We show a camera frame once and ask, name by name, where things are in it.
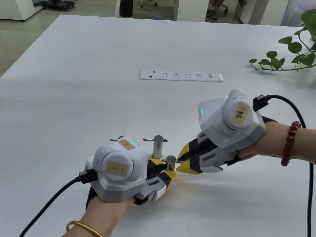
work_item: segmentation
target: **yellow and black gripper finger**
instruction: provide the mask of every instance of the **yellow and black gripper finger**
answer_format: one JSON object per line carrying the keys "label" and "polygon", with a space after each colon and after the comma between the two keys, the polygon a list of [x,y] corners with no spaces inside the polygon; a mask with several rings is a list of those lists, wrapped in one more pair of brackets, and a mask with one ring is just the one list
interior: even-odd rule
{"label": "yellow and black gripper finger", "polygon": [[166,168],[167,163],[165,161],[153,158],[149,159],[147,165],[147,180],[157,176],[166,184],[167,189],[169,189],[177,176],[177,171],[166,170]]}
{"label": "yellow and black gripper finger", "polygon": [[199,143],[196,138],[187,143],[177,158],[177,162],[181,162],[177,171],[188,174],[201,174],[203,171],[200,168],[199,156],[213,150],[215,147],[209,139]]}

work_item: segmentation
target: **metal peg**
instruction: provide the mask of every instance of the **metal peg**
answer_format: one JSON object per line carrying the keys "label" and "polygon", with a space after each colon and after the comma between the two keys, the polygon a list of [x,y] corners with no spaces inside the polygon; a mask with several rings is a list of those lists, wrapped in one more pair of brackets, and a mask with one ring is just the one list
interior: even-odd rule
{"label": "metal peg", "polygon": [[118,141],[119,139],[121,139],[123,136],[119,136],[118,139],[110,139],[110,141]]}
{"label": "metal peg", "polygon": [[164,139],[163,136],[157,135],[154,138],[143,138],[143,141],[154,142],[154,150],[152,153],[152,158],[161,159],[162,158],[162,144],[168,140]]}
{"label": "metal peg", "polygon": [[167,163],[167,167],[166,167],[166,171],[167,170],[174,170],[175,166],[176,166],[176,157],[174,156],[167,156],[166,158],[166,163]]}

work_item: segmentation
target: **black trash can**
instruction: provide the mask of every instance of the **black trash can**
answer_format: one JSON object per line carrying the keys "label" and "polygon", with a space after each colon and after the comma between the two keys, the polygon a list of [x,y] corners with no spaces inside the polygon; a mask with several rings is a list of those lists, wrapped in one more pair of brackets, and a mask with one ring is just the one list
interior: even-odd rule
{"label": "black trash can", "polygon": [[119,14],[122,17],[130,17],[133,15],[133,0],[120,0]]}

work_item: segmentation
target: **paper label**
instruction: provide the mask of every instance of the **paper label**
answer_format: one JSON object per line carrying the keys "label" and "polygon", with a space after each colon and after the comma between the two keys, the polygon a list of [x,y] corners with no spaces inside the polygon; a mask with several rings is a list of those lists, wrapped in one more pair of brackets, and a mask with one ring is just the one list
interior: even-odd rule
{"label": "paper label", "polygon": [[129,141],[123,139],[119,140],[118,143],[120,143],[127,151],[133,150],[135,147],[129,143]]}
{"label": "paper label", "polygon": [[246,103],[240,102],[233,115],[233,121],[239,126],[242,126],[249,112],[249,106]]}
{"label": "paper label", "polygon": [[126,176],[128,172],[128,164],[117,163],[114,161],[108,161],[107,168],[105,169],[107,174],[113,174],[118,176]]}

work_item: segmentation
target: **black cable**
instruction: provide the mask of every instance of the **black cable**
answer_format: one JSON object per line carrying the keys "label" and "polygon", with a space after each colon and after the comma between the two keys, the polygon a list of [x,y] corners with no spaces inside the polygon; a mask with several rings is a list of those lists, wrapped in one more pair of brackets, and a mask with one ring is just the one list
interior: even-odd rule
{"label": "black cable", "polygon": [[69,188],[72,184],[75,184],[77,182],[82,182],[83,184],[92,182],[97,179],[97,172],[93,169],[89,169],[86,171],[83,171],[77,176],[75,179],[68,182],[65,186],[63,186],[47,203],[46,205],[38,212],[38,214],[33,218],[32,221],[25,227],[25,229],[20,234],[20,237],[23,237],[26,232],[32,227],[32,225],[43,215],[43,213],[49,208],[49,206],[58,198],[59,195],[61,195],[67,188]]}
{"label": "black cable", "polygon": [[[286,102],[287,104],[289,104],[292,107],[292,109],[295,111],[298,119],[300,120],[300,123],[301,123],[302,127],[306,128],[305,121],[304,121],[300,111],[294,105],[294,103],[292,101],[290,101],[289,99],[287,99],[287,98],[285,98],[283,96],[280,96],[280,95],[267,95],[266,99],[267,100],[279,99],[279,100],[282,100],[282,101]],[[310,183],[309,183],[308,202],[307,202],[307,237],[311,237],[312,236],[313,187],[314,187],[314,165],[312,163],[310,163]]]}
{"label": "black cable", "polygon": [[[260,95],[253,99],[253,109],[254,111],[258,111],[259,109],[265,107],[268,105],[268,100],[270,99],[279,99],[287,104],[289,104],[292,109],[295,111],[298,119],[300,120],[300,123],[303,128],[306,128],[305,121],[298,110],[298,108],[295,106],[295,104],[290,101],[289,99],[280,96],[280,95],[267,95],[263,96]],[[314,187],[314,165],[310,163],[310,181],[309,181],[309,191],[308,191],[308,202],[307,202],[307,237],[312,237],[312,200],[313,200],[313,187]]]}

